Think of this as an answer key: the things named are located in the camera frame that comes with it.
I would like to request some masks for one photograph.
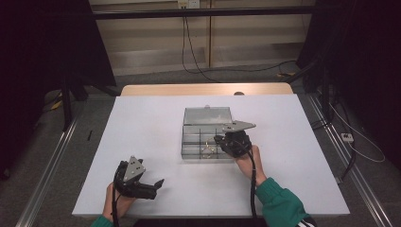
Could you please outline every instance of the green jacket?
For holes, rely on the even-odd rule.
[[[300,199],[273,178],[268,178],[257,187],[256,196],[263,204],[263,217],[270,227],[295,227],[309,217]],[[113,227],[113,224],[100,216],[91,227]]]

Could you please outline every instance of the person's left hand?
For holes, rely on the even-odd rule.
[[[123,217],[127,211],[130,209],[132,203],[136,200],[136,198],[129,198],[120,196],[120,193],[115,190],[115,199],[120,197],[117,201],[117,216],[118,218]],[[104,202],[104,208],[102,215],[104,218],[107,218],[109,221],[113,222],[113,215],[112,215],[112,201],[113,201],[113,183],[110,183],[107,186],[106,192],[106,200]]]

